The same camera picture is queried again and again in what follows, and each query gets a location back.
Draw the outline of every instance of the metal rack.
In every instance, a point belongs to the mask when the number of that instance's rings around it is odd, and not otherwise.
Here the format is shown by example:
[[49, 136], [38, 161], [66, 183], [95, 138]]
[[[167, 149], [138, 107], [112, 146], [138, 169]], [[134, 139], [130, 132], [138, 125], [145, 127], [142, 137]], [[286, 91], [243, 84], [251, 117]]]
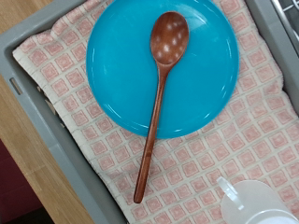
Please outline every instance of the metal rack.
[[293, 47], [297, 52], [297, 55], [299, 56], [299, 34], [297, 34], [297, 32], [292, 28], [286, 15], [286, 12], [294, 7], [298, 10], [299, 13], [299, 1], [292, 0], [292, 4], [284, 8], [282, 8], [279, 0], [272, 0], [272, 4], [276, 12], [278, 13], [278, 16], [293, 44]]

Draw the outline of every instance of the blue plate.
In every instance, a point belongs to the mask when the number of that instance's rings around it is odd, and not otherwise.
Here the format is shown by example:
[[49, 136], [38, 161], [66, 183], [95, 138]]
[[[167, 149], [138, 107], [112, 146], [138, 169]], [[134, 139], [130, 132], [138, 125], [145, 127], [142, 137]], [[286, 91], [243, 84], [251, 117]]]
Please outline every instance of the blue plate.
[[150, 33], [166, 11], [186, 18], [190, 39], [166, 81], [158, 138], [204, 127], [229, 101], [239, 58], [222, 12], [209, 0], [115, 0], [93, 27], [86, 58], [99, 105], [124, 129], [146, 136], [158, 81]]

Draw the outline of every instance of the patterned cloth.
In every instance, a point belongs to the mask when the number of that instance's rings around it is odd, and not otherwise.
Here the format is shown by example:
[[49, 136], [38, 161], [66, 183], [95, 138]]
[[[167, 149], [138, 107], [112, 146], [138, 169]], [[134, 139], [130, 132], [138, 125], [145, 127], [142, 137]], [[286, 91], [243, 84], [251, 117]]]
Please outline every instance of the patterned cloth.
[[111, 1], [87, 1], [13, 56], [48, 95], [86, 160], [130, 223], [223, 223], [223, 192], [259, 179], [299, 217], [299, 121], [282, 89], [282, 74], [243, 0], [215, 0], [234, 27], [240, 74], [229, 104], [186, 136], [158, 140], [142, 204], [133, 203], [145, 138], [114, 123], [95, 102], [86, 78], [89, 34]]

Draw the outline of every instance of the pink checkered towel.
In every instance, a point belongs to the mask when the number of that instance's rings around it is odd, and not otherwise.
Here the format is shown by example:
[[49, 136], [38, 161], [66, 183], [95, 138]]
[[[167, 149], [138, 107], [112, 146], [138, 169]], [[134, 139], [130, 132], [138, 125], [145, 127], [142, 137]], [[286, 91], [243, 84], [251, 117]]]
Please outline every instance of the pink checkered towel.
[[94, 171], [130, 223], [223, 223], [223, 192], [259, 179], [299, 217], [299, 120], [281, 90], [282, 74], [243, 0], [215, 0], [236, 32], [240, 74], [229, 104], [197, 132], [158, 140], [146, 194], [133, 203], [145, 138], [114, 123], [88, 85], [85, 52], [95, 21], [111, 1], [90, 0], [13, 56], [50, 98]]

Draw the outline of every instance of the wooden table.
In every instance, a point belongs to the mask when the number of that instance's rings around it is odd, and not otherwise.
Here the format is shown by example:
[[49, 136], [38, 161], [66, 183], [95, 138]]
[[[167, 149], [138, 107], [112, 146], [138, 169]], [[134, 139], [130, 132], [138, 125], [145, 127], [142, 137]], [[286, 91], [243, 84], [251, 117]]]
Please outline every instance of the wooden table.
[[[50, 2], [0, 0], [0, 34]], [[93, 223], [2, 76], [0, 108], [0, 138], [52, 220], [62, 224]]]

